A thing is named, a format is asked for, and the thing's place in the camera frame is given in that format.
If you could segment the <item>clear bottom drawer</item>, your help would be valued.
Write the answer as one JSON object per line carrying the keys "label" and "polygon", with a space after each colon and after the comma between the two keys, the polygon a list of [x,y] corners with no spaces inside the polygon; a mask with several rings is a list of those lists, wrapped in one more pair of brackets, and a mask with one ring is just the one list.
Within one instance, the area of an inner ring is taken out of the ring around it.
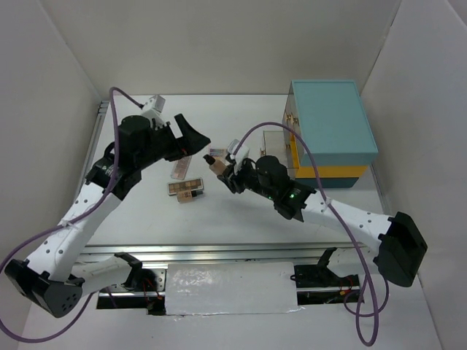
{"label": "clear bottom drawer", "polygon": [[287,168],[289,177],[295,178],[297,168],[293,162],[291,144],[285,141],[283,131],[263,131],[263,141],[260,156],[275,156]]}

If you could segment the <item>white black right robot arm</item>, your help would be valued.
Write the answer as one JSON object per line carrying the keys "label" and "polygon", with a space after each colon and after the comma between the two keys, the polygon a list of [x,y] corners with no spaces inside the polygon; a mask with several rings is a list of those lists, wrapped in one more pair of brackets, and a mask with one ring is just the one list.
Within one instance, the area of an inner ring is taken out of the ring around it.
{"label": "white black right robot arm", "polygon": [[329,228],[362,244],[354,252],[325,250],[317,269],[323,284],[331,286],[341,278],[369,272],[399,287],[412,286],[428,245],[408,214],[375,214],[324,198],[316,189],[291,179],[286,167],[270,155],[222,166],[216,175],[232,193],[249,190],[269,199],[285,219]]}

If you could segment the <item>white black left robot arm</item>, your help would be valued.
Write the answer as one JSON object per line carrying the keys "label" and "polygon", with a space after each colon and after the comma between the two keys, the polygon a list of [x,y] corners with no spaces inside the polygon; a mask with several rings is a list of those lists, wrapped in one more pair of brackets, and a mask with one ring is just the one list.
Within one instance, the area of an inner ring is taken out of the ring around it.
{"label": "white black left robot arm", "polygon": [[150,273],[128,253],[84,265],[76,261],[101,223],[141,181],[144,169],[161,159],[175,161],[194,155],[210,143],[182,114],[174,119],[180,137],[173,134],[169,123],[158,125],[140,115],[123,118],[117,127],[118,141],[109,144],[93,164],[57,230],[25,260],[7,263],[4,271],[22,295],[61,318],[85,295],[113,284],[128,291],[142,285]]}

